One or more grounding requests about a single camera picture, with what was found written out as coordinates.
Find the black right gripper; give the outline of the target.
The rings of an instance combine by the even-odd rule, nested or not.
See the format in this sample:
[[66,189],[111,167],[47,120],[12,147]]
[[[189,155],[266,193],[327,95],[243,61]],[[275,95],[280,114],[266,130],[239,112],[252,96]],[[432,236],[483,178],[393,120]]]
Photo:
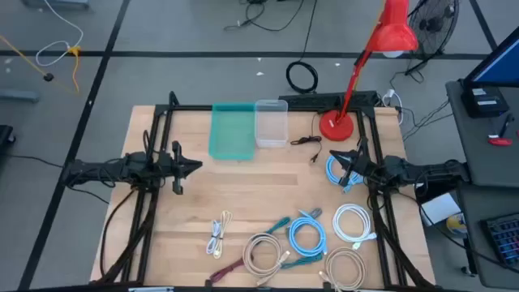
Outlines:
[[367,187],[380,189],[382,187],[382,180],[378,173],[380,167],[370,159],[367,142],[367,137],[360,137],[357,142],[356,150],[346,152],[330,150],[329,153],[339,162],[341,168],[345,171],[340,178],[340,182],[348,182],[350,180],[353,162],[354,172],[362,176],[362,182]]

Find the teal translucent plastic bin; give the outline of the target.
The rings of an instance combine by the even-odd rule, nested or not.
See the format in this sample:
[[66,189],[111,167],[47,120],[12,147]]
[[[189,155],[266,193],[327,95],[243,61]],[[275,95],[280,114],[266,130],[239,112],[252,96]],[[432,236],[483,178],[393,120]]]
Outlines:
[[249,161],[255,155],[255,105],[215,103],[208,153],[215,160]]

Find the black power strip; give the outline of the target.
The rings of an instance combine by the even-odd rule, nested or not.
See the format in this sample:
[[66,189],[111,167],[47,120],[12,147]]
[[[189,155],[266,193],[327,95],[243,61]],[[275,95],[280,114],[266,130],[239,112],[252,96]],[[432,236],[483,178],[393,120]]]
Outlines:
[[[286,101],[290,110],[340,110],[344,103],[344,92],[308,93],[298,95],[279,96],[280,101]],[[358,108],[361,106],[377,106],[380,104],[376,91],[354,92],[350,98],[349,106]]]

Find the black keyboard with coloured keys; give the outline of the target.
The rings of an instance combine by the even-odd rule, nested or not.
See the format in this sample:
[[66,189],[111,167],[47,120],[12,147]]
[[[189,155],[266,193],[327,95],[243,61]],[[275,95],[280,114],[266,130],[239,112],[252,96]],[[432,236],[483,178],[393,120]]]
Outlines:
[[498,261],[519,269],[519,213],[481,220],[479,224]]

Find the black aluminium table frame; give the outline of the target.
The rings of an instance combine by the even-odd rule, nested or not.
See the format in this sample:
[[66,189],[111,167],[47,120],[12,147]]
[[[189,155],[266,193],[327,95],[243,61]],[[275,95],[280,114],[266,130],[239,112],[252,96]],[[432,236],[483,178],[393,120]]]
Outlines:
[[[375,157],[374,135],[380,134],[381,152],[405,156],[394,109],[375,107],[375,122],[370,122],[367,107],[361,111],[364,130],[369,139],[369,153]],[[359,130],[347,141],[323,140],[323,151],[315,164],[309,162],[313,151],[310,144],[285,146],[284,148],[256,149],[251,161],[216,161],[208,154],[208,141],[212,120],[210,105],[180,105],[172,115],[168,151],[171,141],[179,140],[182,152],[189,159],[203,161],[203,166],[182,180],[183,195],[172,192],[169,179],[158,193],[157,212],[146,271],[142,282],[146,286],[174,286],[174,290],[202,290],[210,274],[241,257],[245,242],[254,234],[270,228],[285,216],[295,217],[298,209],[320,207],[320,221],[327,230],[329,248],[350,247],[333,231],[332,217],[344,203],[357,203],[366,208],[368,189],[357,185],[348,194],[342,194],[338,186],[325,177],[325,152],[329,149],[355,148]],[[108,272],[121,255],[130,237],[137,192],[115,213],[107,229],[105,242],[105,271]],[[401,249],[414,267],[430,283],[435,284],[431,259],[427,250],[422,219],[416,203],[395,194],[391,198],[393,215]],[[381,214],[391,209],[386,203]],[[206,254],[210,236],[210,221],[219,219],[223,210],[234,214],[225,232],[223,256],[215,260]],[[228,273],[213,291],[224,290],[292,290],[322,289],[323,279],[318,272],[323,261],[282,270],[265,286],[257,287],[257,277],[243,266]]]

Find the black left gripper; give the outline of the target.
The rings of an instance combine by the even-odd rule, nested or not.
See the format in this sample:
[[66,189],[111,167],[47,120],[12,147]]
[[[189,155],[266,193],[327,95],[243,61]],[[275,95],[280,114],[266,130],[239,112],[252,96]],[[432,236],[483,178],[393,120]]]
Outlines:
[[172,142],[172,150],[173,154],[160,151],[156,164],[161,176],[164,178],[174,178],[173,192],[177,195],[182,195],[181,179],[187,178],[188,175],[201,168],[203,162],[184,157],[182,155],[182,147],[177,140]]

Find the round tape roll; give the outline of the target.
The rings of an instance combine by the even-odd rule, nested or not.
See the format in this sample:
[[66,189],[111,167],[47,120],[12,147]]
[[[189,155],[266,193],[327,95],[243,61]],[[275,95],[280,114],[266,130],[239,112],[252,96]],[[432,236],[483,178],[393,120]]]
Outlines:
[[457,213],[449,216],[445,225],[452,234],[466,234],[467,227],[465,225],[465,217],[463,213]]

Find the red desk lamp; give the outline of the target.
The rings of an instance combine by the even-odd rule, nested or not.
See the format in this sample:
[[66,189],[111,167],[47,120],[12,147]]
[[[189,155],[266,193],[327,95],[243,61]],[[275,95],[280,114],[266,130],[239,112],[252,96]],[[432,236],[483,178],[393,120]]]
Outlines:
[[418,48],[418,39],[407,22],[408,10],[409,0],[384,0],[383,10],[372,34],[354,63],[342,108],[329,110],[320,119],[319,129],[324,138],[343,141],[351,137],[354,124],[347,114],[348,107],[361,70],[373,53],[382,53],[390,58],[395,58],[405,51],[413,51]]

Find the clear plastic bin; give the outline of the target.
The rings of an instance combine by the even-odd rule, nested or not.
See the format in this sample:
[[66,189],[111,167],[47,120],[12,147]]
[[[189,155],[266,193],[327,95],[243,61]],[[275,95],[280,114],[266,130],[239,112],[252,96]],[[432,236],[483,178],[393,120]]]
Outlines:
[[283,100],[255,103],[255,142],[259,148],[283,148],[288,140],[288,104]]

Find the computer monitor with blue screen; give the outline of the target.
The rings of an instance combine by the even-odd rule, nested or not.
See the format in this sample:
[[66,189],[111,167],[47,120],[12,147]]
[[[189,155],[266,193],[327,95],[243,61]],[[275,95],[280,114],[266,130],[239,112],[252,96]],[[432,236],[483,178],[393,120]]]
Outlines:
[[471,85],[519,88],[519,26],[464,81]]

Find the white paper sheet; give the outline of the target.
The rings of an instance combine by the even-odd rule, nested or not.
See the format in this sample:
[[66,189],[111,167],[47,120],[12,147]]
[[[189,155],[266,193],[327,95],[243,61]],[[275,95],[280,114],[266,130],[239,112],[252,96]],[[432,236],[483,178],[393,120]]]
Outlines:
[[436,196],[420,204],[420,215],[425,226],[434,225],[448,217],[458,214],[461,209],[450,193]]

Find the black floor fan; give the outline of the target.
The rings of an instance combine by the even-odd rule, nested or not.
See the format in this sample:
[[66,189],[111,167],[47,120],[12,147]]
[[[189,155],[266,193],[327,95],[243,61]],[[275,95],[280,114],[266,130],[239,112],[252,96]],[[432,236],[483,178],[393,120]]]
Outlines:
[[410,75],[428,61],[444,53],[459,16],[459,0],[419,0],[408,14],[408,24],[414,30],[418,48],[412,52],[420,63],[406,70]]

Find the grey side desk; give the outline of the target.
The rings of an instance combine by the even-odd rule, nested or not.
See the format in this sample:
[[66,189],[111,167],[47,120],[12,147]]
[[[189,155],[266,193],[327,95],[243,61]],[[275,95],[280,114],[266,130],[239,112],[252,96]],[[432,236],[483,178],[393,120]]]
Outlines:
[[496,146],[488,142],[488,136],[500,132],[506,116],[471,118],[461,100],[461,83],[449,81],[445,87],[472,183],[486,187],[519,187],[519,88],[500,89],[514,117],[505,132],[505,137],[513,143]]
[[[519,213],[519,188],[463,184],[458,187],[457,196],[464,213],[471,249],[491,260],[497,260],[479,222]],[[479,256],[475,256],[474,260],[479,279],[484,286],[519,290],[519,273],[502,268]]]

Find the grey floor bar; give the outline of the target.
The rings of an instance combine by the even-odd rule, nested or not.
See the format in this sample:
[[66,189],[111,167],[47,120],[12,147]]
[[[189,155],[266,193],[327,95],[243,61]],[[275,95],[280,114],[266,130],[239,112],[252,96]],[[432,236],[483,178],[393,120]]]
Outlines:
[[0,88],[0,100],[14,100],[37,103],[40,100],[40,96],[37,92]]

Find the black box with labels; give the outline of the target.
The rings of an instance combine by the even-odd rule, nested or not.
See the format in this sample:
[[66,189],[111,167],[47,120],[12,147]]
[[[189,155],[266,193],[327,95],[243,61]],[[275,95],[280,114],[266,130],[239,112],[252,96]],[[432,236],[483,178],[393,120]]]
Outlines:
[[461,101],[471,118],[494,118],[509,111],[509,105],[496,87],[466,88]]

